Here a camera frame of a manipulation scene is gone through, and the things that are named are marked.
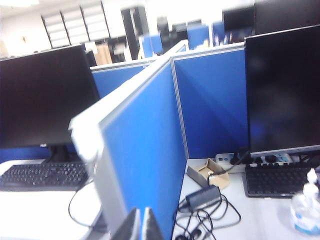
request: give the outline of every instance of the desk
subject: desk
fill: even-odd
[[[205,164],[206,159],[189,159],[187,166],[198,166]],[[242,181],[243,173],[230,173],[230,184],[221,190],[229,202],[241,214],[242,220],[239,224],[228,228],[214,230],[217,240],[315,240],[319,236],[304,235],[295,230],[290,222],[290,199],[275,198],[248,198],[245,195]],[[180,201],[186,195],[199,190],[201,187],[192,180],[187,173],[184,174]],[[237,215],[228,208],[223,220],[216,223],[216,226],[232,223],[237,220]],[[182,219],[180,223],[186,226],[188,219]],[[198,223],[196,219],[190,224],[193,229]],[[183,233],[183,230],[175,226],[173,240]]]
[[[41,163],[42,160],[12,160],[0,164],[0,175],[14,164]],[[90,229],[75,223],[68,214],[68,205],[75,191],[0,191],[1,240],[79,240],[86,239]],[[91,225],[100,214],[100,201],[94,183],[74,197],[71,214]]]

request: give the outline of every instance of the black keyboard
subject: black keyboard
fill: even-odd
[[[245,194],[254,198],[291,198],[308,182],[310,167],[301,163],[264,163],[245,167]]]
[[[0,176],[0,191],[75,191],[87,179],[83,163],[13,165]]]

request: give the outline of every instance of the monitor screen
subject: monitor screen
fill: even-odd
[[[83,46],[0,61],[0,148],[71,143],[71,118],[98,91]]]
[[[222,12],[224,31],[230,32],[254,26],[254,7],[236,8]]]
[[[319,43],[320,25],[246,39],[247,115],[253,155],[319,147]]]
[[[268,0],[254,4],[255,34],[320,24],[319,0]]]

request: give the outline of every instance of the gray partition edge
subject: gray partition edge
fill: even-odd
[[[180,59],[190,59],[190,58],[197,58],[197,57],[208,56],[213,54],[243,50],[244,48],[245,48],[245,43],[239,42],[239,43],[232,43],[228,45],[209,47],[206,49],[196,49],[192,51],[177,52],[176,54],[173,54],[171,58],[174,61],[180,60]]]
[[[149,64],[153,63],[156,60],[157,60],[157,57],[148,57],[148,58],[132,60],[132,61],[124,61],[124,62],[92,66],[90,67],[90,69],[92,73],[98,73],[98,72],[104,72],[104,71],[109,71],[114,69],[127,69],[132,67],[148,66]]]

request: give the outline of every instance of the cable bundle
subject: cable bundle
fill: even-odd
[[[213,214],[222,206],[222,203],[225,203],[225,208],[223,210],[222,215],[220,215],[218,217],[213,217]],[[225,224],[225,225],[215,226],[216,225],[215,223],[218,222],[219,220],[223,219],[223,217],[226,215],[229,206],[237,214],[237,216],[238,216],[237,221],[229,223],[229,224]],[[179,223],[179,220],[185,219],[185,218],[188,218],[187,225],[182,226]],[[194,227],[192,230],[190,230],[189,228],[190,228],[190,222],[191,222],[192,218],[197,219],[198,224],[196,225],[196,227]],[[199,238],[200,235],[203,235],[203,237],[201,238],[202,240],[205,240],[205,239],[216,240],[216,237],[215,237],[213,231],[217,230],[217,229],[228,228],[228,227],[231,227],[231,226],[238,224],[241,221],[241,215],[238,212],[238,210],[228,201],[227,197],[225,195],[221,194],[219,200],[216,200],[213,203],[211,203],[210,205],[207,205],[202,208],[198,208],[197,210],[194,210],[194,211],[192,211],[190,209],[186,199],[182,200],[179,203],[177,210],[173,214],[173,221],[174,221],[175,225],[177,225],[178,227],[180,227],[181,229],[184,230],[183,235],[177,236],[176,240],[197,240],[197,239],[200,239]],[[200,226],[202,226],[202,228],[205,230],[204,234],[202,234],[201,230],[199,229]]]

